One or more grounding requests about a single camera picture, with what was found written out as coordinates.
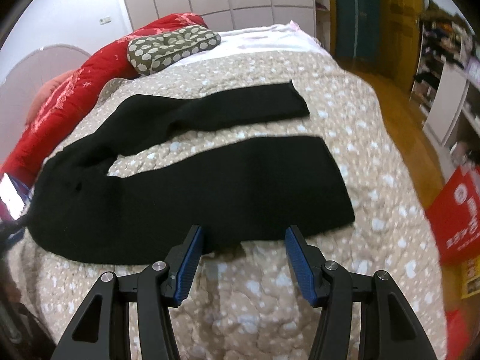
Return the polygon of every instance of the red comforter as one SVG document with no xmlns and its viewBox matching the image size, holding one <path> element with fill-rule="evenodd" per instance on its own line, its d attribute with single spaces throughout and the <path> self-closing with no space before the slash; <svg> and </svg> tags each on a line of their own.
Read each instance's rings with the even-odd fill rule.
<svg viewBox="0 0 480 360">
<path fill-rule="evenodd" d="M 0 168 L 32 187 L 42 163 L 57 145 L 92 110 L 105 84 L 113 78 L 138 76 L 127 60 L 130 40 L 177 30 L 191 24 L 206 27 L 193 13 L 172 14 L 112 42 L 93 54 L 45 101 L 34 121 L 24 130 L 15 149 Z"/>
</svg>

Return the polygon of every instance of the white shelf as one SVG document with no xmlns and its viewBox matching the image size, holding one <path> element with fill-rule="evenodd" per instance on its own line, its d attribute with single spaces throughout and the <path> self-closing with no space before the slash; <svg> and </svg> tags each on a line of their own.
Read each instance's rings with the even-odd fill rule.
<svg viewBox="0 0 480 360">
<path fill-rule="evenodd" d="M 452 64 L 453 68 L 460 73 L 465 79 L 472 84 L 475 88 L 477 88 L 478 91 L 480 91 L 480 86 L 470 77 L 470 75 L 464 71 L 464 69 L 461 69 L 458 65 Z"/>
<path fill-rule="evenodd" d="M 462 108 L 462 113 L 463 113 L 463 115 L 465 115 L 466 120 L 469 121 L 472 128 L 475 130 L 477 135 L 480 137 L 480 124 L 477 123 L 477 120 L 475 120 L 474 115 L 472 115 L 471 112 L 467 111 L 467 109 L 465 107 Z"/>
<path fill-rule="evenodd" d="M 315 7 L 316 37 L 322 43 L 322 46 L 330 51 L 330 0 L 315 0 L 323 4 L 325 8 Z"/>
<path fill-rule="evenodd" d="M 438 163 L 440 164 L 440 170 L 442 172 L 443 180 L 447 182 L 448 180 L 450 180 L 450 177 L 455 172 L 455 165 L 453 164 L 452 157 L 450 156 L 450 150 L 448 150 L 447 147 L 442 146 L 438 142 L 428 125 L 423 126 L 423 133 L 426 135 L 431 145 L 433 146 L 433 149 L 437 153 Z"/>
</svg>

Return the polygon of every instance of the black garment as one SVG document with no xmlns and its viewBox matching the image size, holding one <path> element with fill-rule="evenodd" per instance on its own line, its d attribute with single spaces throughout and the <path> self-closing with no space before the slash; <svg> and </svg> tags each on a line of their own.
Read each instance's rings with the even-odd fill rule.
<svg viewBox="0 0 480 360">
<path fill-rule="evenodd" d="M 88 263 L 141 264 L 166 256 L 192 224 L 205 252 L 311 235 L 354 220 L 340 172 L 321 138 L 255 138 L 128 178 L 107 176 L 131 155 L 185 130 L 305 116 L 292 83 L 202 99 L 135 95 L 92 135 L 50 159 L 35 185 L 29 230 L 44 249 Z"/>
<path fill-rule="evenodd" d="M 431 58 L 426 59 L 425 64 L 427 65 L 428 69 L 432 72 L 437 73 L 439 76 L 442 75 L 443 72 L 443 62 L 438 61 L 437 59 Z"/>
<path fill-rule="evenodd" d="M 436 78 L 433 74 L 429 72 L 419 73 L 413 76 L 417 83 L 422 83 L 422 81 L 426 81 L 430 86 L 438 90 L 438 86 L 440 85 L 440 79 Z"/>
</svg>

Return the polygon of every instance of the patterned bedspread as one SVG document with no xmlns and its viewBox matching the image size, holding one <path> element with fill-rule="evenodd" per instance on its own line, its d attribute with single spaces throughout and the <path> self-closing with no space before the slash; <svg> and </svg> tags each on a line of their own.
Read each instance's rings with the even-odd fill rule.
<svg viewBox="0 0 480 360">
<path fill-rule="evenodd" d="M 423 324 L 438 358 L 443 359 L 446 323 L 435 241 L 408 170 L 383 125 L 373 89 L 333 59 L 309 52 L 258 52 L 172 66 L 133 81 L 115 79 L 57 150 L 94 132 L 135 93 L 195 98 L 290 79 L 308 104 L 309 118 L 214 133 L 187 132 L 137 155 L 119 158 L 110 174 L 127 177 L 165 167 L 258 135 L 323 137 L 345 180 L 356 221 L 308 242 L 318 246 L 327 259 L 353 272 L 389 271 Z M 56 340 L 102 272 L 126 275 L 143 268 L 69 261 L 40 249 L 28 233 L 8 257 L 22 301 L 45 322 Z M 308 357 L 319 311 L 303 300 L 292 283 L 283 243 L 262 241 L 203 256 L 190 296 L 170 313 L 183 358 L 283 360 Z M 136 360 L 141 356 L 134 307 L 130 324 L 132 358 Z M 354 308 L 350 339 L 350 356 L 356 359 L 359 307 Z"/>
</svg>

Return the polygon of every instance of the red bag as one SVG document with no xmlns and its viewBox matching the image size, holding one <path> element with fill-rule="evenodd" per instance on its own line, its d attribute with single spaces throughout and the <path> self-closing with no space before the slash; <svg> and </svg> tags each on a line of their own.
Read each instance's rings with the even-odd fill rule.
<svg viewBox="0 0 480 360">
<path fill-rule="evenodd" d="M 440 264 L 457 264 L 480 254 L 480 167 L 459 166 L 425 211 Z"/>
</svg>

